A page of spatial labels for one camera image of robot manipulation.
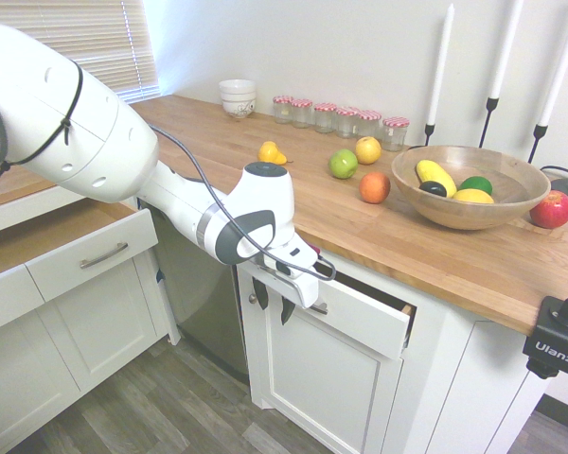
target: red apple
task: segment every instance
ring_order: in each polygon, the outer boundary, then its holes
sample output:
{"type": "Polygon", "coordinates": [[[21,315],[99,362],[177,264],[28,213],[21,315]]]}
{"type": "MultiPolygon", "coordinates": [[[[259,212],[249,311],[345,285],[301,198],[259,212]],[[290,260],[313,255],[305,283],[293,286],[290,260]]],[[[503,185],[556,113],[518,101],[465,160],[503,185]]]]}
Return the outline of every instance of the red apple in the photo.
{"type": "Polygon", "coordinates": [[[539,227],[555,229],[568,222],[568,196],[556,190],[549,194],[532,210],[530,217],[539,227]]]}

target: cable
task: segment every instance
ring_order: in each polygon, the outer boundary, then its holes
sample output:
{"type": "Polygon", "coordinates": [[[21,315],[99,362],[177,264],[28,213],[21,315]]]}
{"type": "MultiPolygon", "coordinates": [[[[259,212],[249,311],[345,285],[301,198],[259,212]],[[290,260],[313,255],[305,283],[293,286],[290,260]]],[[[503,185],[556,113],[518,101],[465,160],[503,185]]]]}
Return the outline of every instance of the cable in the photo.
{"type": "Polygon", "coordinates": [[[57,129],[55,129],[53,133],[50,134],[50,137],[48,137],[36,151],[31,153],[25,159],[22,159],[21,161],[17,161],[14,163],[9,163],[8,161],[5,160],[0,165],[0,177],[5,172],[9,171],[11,166],[20,166],[22,164],[27,164],[32,159],[35,159],[38,156],[40,156],[50,146],[50,144],[52,144],[55,141],[55,139],[59,136],[59,134],[62,133],[62,131],[64,131],[65,144],[69,146],[69,130],[72,127],[71,116],[74,113],[76,106],[78,105],[78,100],[80,99],[80,93],[82,92],[82,83],[84,80],[84,74],[82,73],[82,68],[80,67],[80,65],[77,64],[75,61],[71,62],[74,63],[76,65],[76,68],[78,69],[78,85],[76,87],[76,93],[74,94],[74,98],[72,99],[72,102],[69,105],[69,109],[65,113],[65,117],[63,118],[63,120],[61,120],[61,123],[59,124],[57,129]]]}
{"type": "Polygon", "coordinates": [[[334,277],[336,275],[336,269],[334,267],[334,265],[332,264],[332,262],[328,261],[326,258],[324,258],[322,255],[318,254],[318,259],[327,263],[330,268],[332,269],[332,273],[330,274],[330,276],[324,276],[316,271],[312,271],[312,270],[308,270],[307,268],[303,268],[303,267],[299,267],[298,265],[295,265],[293,263],[289,263],[286,262],[284,260],[282,260],[281,258],[276,257],[275,255],[273,255],[272,253],[268,252],[267,250],[265,250],[262,246],[260,246],[256,241],[254,241],[246,232],[244,232],[244,230],[240,227],[240,225],[236,222],[236,220],[234,219],[233,216],[231,216],[231,214],[229,214],[229,212],[227,211],[227,209],[225,208],[225,206],[223,205],[223,203],[219,200],[219,197],[217,197],[217,194],[215,194],[215,191],[213,190],[212,186],[210,185],[210,183],[208,182],[208,179],[206,178],[206,175],[204,174],[204,171],[202,170],[202,168],[200,167],[200,164],[198,163],[198,161],[196,160],[196,158],[194,157],[193,154],[191,154],[191,151],[189,151],[189,149],[187,149],[187,147],[183,144],[183,142],[181,142],[179,139],[177,139],[176,137],[172,136],[171,134],[169,134],[168,132],[161,130],[160,128],[158,128],[157,126],[154,126],[152,124],[150,124],[150,128],[152,128],[154,131],[158,132],[159,134],[162,134],[163,136],[165,136],[168,140],[170,140],[171,142],[173,142],[177,147],[179,147],[189,158],[189,160],[191,161],[191,163],[194,165],[194,167],[196,167],[196,170],[198,171],[198,174],[200,175],[200,178],[202,179],[202,182],[204,183],[204,185],[206,186],[206,189],[208,189],[208,192],[210,193],[210,195],[212,196],[212,198],[215,200],[215,203],[217,203],[217,205],[219,206],[219,208],[221,208],[221,210],[223,211],[223,213],[227,216],[227,218],[231,221],[232,225],[236,228],[236,230],[238,230],[238,232],[248,240],[248,242],[250,242],[250,244],[252,244],[255,248],[257,248],[261,253],[267,255],[268,257],[270,257],[272,260],[275,260],[275,262],[279,262],[283,265],[286,265],[289,268],[292,268],[293,270],[297,270],[297,271],[302,271],[305,272],[317,279],[320,279],[321,281],[332,281],[334,280],[334,277]]]}
{"type": "Polygon", "coordinates": [[[564,168],[564,167],[559,167],[559,166],[545,166],[545,167],[541,167],[541,170],[545,170],[547,168],[553,168],[554,170],[561,170],[562,172],[566,172],[568,173],[568,169],[564,168]]]}

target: butcher block countertop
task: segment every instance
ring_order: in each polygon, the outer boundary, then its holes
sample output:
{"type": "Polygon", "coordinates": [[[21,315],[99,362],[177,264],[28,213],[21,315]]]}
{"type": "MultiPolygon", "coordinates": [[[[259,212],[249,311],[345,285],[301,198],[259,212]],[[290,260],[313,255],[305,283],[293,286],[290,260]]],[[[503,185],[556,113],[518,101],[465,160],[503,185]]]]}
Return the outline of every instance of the butcher block countertop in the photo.
{"type": "MultiPolygon", "coordinates": [[[[263,142],[276,142],[291,161],[286,168],[293,177],[296,230],[320,248],[526,335],[545,295],[568,296],[568,223],[550,231],[525,215],[492,229],[455,231],[423,218],[393,183],[382,204],[360,200],[362,176],[378,170],[391,177],[397,153],[384,151],[374,165],[359,166],[351,179],[336,180],[328,172],[328,158],[340,148],[353,149],[353,139],[279,125],[259,113],[235,119],[220,105],[179,96],[133,107],[186,144],[212,185],[226,193],[244,166],[257,159],[263,142]]],[[[159,141],[165,164],[184,177],[198,177],[182,151],[163,137],[159,141]]],[[[29,177],[26,186],[24,177],[24,171],[23,177],[3,177],[0,203],[22,197],[26,187],[31,192],[42,187],[42,179],[29,177]]]]}

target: fruit bowl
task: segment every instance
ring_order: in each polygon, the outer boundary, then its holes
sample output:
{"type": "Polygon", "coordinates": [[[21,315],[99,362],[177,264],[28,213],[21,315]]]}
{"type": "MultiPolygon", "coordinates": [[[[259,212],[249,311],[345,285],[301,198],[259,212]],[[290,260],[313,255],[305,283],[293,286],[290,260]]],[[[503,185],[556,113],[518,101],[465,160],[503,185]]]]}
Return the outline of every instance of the fruit bowl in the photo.
{"type": "Polygon", "coordinates": [[[518,218],[551,189],[547,177],[536,167],[483,148],[411,148],[394,159],[391,169],[396,186],[421,215],[459,230],[487,229],[518,218]],[[422,191],[416,166],[423,159],[440,164],[457,187],[471,176],[487,178],[492,183],[494,203],[456,201],[422,191]]]}

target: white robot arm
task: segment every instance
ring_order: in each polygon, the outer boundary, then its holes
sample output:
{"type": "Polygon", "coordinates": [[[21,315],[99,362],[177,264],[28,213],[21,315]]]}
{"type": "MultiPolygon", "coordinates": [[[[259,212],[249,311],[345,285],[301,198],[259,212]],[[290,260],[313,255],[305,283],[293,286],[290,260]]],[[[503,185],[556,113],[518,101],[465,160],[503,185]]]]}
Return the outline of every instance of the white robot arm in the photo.
{"type": "Polygon", "coordinates": [[[218,203],[204,183],[185,179],[158,160],[151,127],[116,94],[7,26],[0,26],[2,125],[0,162],[22,165],[97,201],[137,196],[222,263],[245,262],[257,279],[299,306],[316,301],[317,279],[300,269],[311,269],[318,257],[294,231],[293,186],[283,167],[250,164],[229,195],[214,191],[218,203]]]}

